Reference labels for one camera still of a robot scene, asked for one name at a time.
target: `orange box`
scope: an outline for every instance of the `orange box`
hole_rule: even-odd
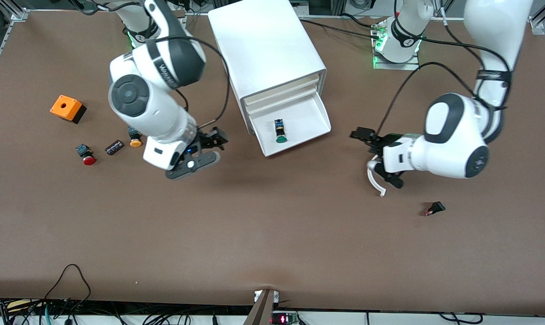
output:
[[[78,124],[85,111],[86,107],[81,102],[64,95],[60,95],[50,109],[50,113],[75,124]]]

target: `green led light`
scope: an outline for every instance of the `green led light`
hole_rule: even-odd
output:
[[[130,46],[132,46],[133,49],[136,49],[134,39],[132,38],[132,35],[130,35],[130,33],[128,34],[128,39],[130,40]]]

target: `black cable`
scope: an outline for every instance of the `black cable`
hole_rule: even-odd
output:
[[[389,113],[391,113],[391,109],[393,108],[393,105],[394,105],[395,101],[397,100],[397,97],[399,97],[399,94],[401,93],[401,91],[403,90],[403,88],[405,87],[407,82],[411,79],[412,76],[414,76],[414,74],[417,73],[417,71],[419,71],[424,66],[428,66],[428,65],[436,65],[436,66],[440,66],[441,68],[444,68],[445,70],[447,70],[447,72],[449,72],[463,86],[463,88],[465,88],[467,90],[467,92],[472,97],[475,96],[475,94],[473,93],[473,90],[471,89],[471,87],[469,87],[468,84],[466,84],[466,82],[464,82],[460,76],[458,76],[453,70],[451,70],[451,68],[449,68],[445,64],[435,62],[435,61],[423,63],[420,66],[418,66],[416,70],[412,71],[409,74],[409,76],[407,76],[405,81],[401,84],[401,86],[399,87],[399,89],[397,90],[395,95],[393,96],[393,100],[391,100],[391,103],[389,104],[388,109],[385,112],[384,117],[381,120],[381,123],[379,124],[379,128],[377,129],[377,132],[376,132],[377,135],[380,133],[380,130],[382,129],[382,127],[384,125],[384,122],[387,120]]]
[[[198,127],[198,129],[207,127],[211,125],[212,123],[215,123],[217,120],[219,120],[222,115],[226,111],[226,106],[229,102],[229,96],[231,95],[231,77],[229,76],[229,65],[226,63],[225,57],[223,57],[222,53],[213,45],[208,43],[207,41],[203,41],[202,39],[196,38],[196,37],[190,37],[190,36],[179,36],[179,35],[169,35],[167,37],[161,37],[155,39],[155,43],[165,42],[169,41],[170,39],[186,39],[188,41],[197,41],[198,43],[208,47],[211,49],[214,53],[217,53],[219,57],[221,57],[223,64],[225,65],[225,72],[226,72],[226,95],[225,95],[225,104],[223,105],[221,112],[217,115],[217,117],[207,123],[204,123]]]
[[[448,25],[445,25],[445,30],[447,31],[447,33],[450,35],[450,37],[452,39],[454,39],[455,42],[459,43],[459,44],[464,44],[462,41],[460,41],[460,39],[458,39],[451,31],[451,29],[449,29],[449,26]],[[477,61],[479,61],[479,64],[481,64],[481,66],[483,67],[483,70],[485,70],[485,62],[483,62],[483,60],[481,60],[481,57],[475,53],[473,50],[469,49],[468,47],[465,47],[465,50],[469,53],[471,53],[471,55],[473,57],[475,57],[475,59],[477,59]]]
[[[477,320],[477,321],[468,321],[468,320],[458,319],[454,312],[451,312],[450,314],[451,314],[451,316],[453,318],[448,318],[448,317],[444,316],[443,313],[439,313],[439,316],[441,316],[445,320],[453,321],[457,325],[461,325],[461,323],[469,324],[469,325],[477,325],[477,324],[483,323],[483,315],[482,314],[477,314],[477,315],[479,315],[479,320]]]
[[[77,0],[68,0],[68,2],[70,2],[70,4],[72,4],[72,6],[78,10],[79,12],[83,13],[85,16],[91,16],[97,12],[100,11],[100,9],[96,8],[94,9],[93,11],[91,12],[85,12],[83,8],[81,8],[81,4],[77,1]]]
[[[184,99],[184,110],[188,111],[188,99],[186,99],[186,96],[184,96],[184,94],[182,94],[180,90],[175,89],[175,91],[180,95],[180,97],[182,97],[182,99]]]
[[[8,308],[6,308],[6,305],[2,299],[0,299],[0,314],[2,315],[2,322],[4,325],[9,325],[10,319],[8,317]]]
[[[351,18],[355,23],[357,23],[358,25],[361,25],[361,26],[367,27],[367,28],[371,28],[371,25],[363,23],[362,21],[358,20],[357,17],[353,16],[353,15],[350,14],[350,13],[343,12],[343,13],[341,13],[341,16],[349,17],[349,18]]]
[[[394,8],[397,8],[397,0],[394,0]],[[421,39],[421,40],[423,40],[423,41],[425,41],[425,42],[435,43],[435,44],[442,44],[442,45],[453,45],[453,46],[470,47],[470,48],[472,48],[472,49],[483,50],[483,51],[489,52],[489,53],[493,54],[494,56],[496,56],[497,58],[499,58],[499,60],[501,60],[501,62],[502,62],[503,65],[505,66],[506,70],[507,70],[508,72],[511,72],[511,68],[509,68],[509,64],[507,63],[507,61],[505,60],[505,58],[503,58],[503,57],[501,56],[501,54],[495,52],[494,50],[487,49],[487,47],[478,46],[478,45],[473,45],[473,44],[465,44],[465,43],[454,43],[454,42],[446,42],[446,41],[437,41],[436,39],[430,39],[430,38],[424,37],[423,35],[415,35],[415,34],[410,33],[410,32],[407,31],[405,28],[403,28],[403,26],[401,25],[401,23],[399,22],[398,19],[394,20],[393,23],[396,24],[396,25],[401,29],[401,31],[403,31],[403,33],[406,33],[406,35],[409,35],[410,37],[413,37],[413,38],[416,38],[416,39]]]
[[[299,312],[297,312],[297,319],[299,320],[299,325],[308,325],[307,323],[305,323],[304,320],[301,319]]]
[[[58,286],[58,284],[60,283],[60,281],[62,280],[62,277],[64,276],[64,273],[66,273],[66,270],[69,268],[69,267],[75,267],[77,270],[78,270],[78,273],[80,275],[80,278],[82,279],[82,281],[84,282],[84,284],[86,284],[86,288],[88,289],[88,294],[86,295],[86,298],[80,300],[79,302],[76,303],[76,305],[74,305],[72,307],[72,311],[74,311],[74,309],[76,307],[79,306],[79,304],[83,303],[84,301],[86,301],[88,298],[90,298],[90,295],[92,294],[92,289],[90,288],[90,284],[88,284],[88,282],[86,281],[86,279],[84,278],[84,274],[82,273],[82,270],[80,269],[80,267],[77,265],[77,264],[74,264],[74,263],[71,263],[71,264],[68,264],[66,265],[66,267],[64,267],[64,269],[62,270],[62,273],[60,274],[60,277],[58,278],[58,281],[56,281],[56,283],[54,284],[54,286],[52,286],[52,288],[50,288],[50,290],[48,290],[48,292],[46,293],[46,295],[44,296],[44,300],[46,300],[48,298],[48,295],[50,294],[50,292],[52,292],[52,290],[54,290],[54,288],[56,288],[56,286]]]
[[[115,11],[118,11],[118,10],[120,10],[122,8],[125,8],[125,7],[128,7],[128,6],[140,6],[140,4],[138,2],[126,2],[126,4],[121,4],[118,7],[109,8],[108,11],[109,12],[115,12]]]
[[[120,323],[122,325],[128,325],[126,323],[126,321],[124,321],[124,319],[122,319],[122,317],[120,317],[120,314],[118,313],[118,310],[116,309],[116,306],[114,306],[114,302],[110,301],[110,304],[112,305],[112,308],[114,308],[114,313],[116,313],[116,318],[118,318],[120,320]]]
[[[326,27],[326,28],[329,28],[329,29],[334,29],[334,30],[336,30],[336,31],[340,31],[340,32],[343,32],[343,33],[349,33],[349,34],[353,34],[353,35],[359,35],[359,36],[362,36],[362,37],[369,37],[369,38],[372,38],[372,39],[379,39],[379,37],[376,36],[376,35],[369,35],[369,34],[357,33],[357,32],[354,32],[354,31],[347,31],[346,29],[342,29],[342,28],[337,28],[337,27],[333,27],[333,26],[321,24],[321,23],[318,23],[318,22],[316,22],[316,21],[310,21],[310,20],[304,20],[304,19],[301,19],[300,21],[302,21],[302,22],[304,22],[304,23],[309,23],[309,24],[321,26],[321,27]]]

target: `brown table surface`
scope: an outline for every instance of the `brown table surface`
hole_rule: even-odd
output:
[[[217,124],[230,139],[221,162],[168,181],[143,148],[103,152],[128,139],[107,101],[108,63],[129,50],[118,17],[33,12],[15,24],[0,58],[0,297],[43,297],[77,263],[98,300],[250,304],[270,287],[297,308],[545,315],[545,37],[527,32],[481,175],[408,172],[380,198],[366,146],[348,135],[378,126],[408,72],[373,70],[365,38],[305,27],[328,69],[330,134],[265,158],[231,98]],[[191,31],[214,41],[206,17]],[[448,39],[440,23],[427,35]],[[221,109],[226,86],[206,53],[204,77],[182,89],[199,123]],[[478,63],[464,49],[424,43],[420,55],[473,83]],[[422,132],[429,103],[449,91],[464,94],[424,68],[384,132]],[[48,112],[60,94],[85,103],[79,125]],[[96,165],[82,164],[82,143]],[[424,218],[433,201],[447,210]],[[51,297],[83,295],[70,272]]]

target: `open drawer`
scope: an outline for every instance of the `open drawer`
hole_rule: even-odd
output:
[[[331,131],[327,111],[317,92],[249,115],[265,156],[271,156]],[[277,143],[275,120],[282,119],[287,141]]]

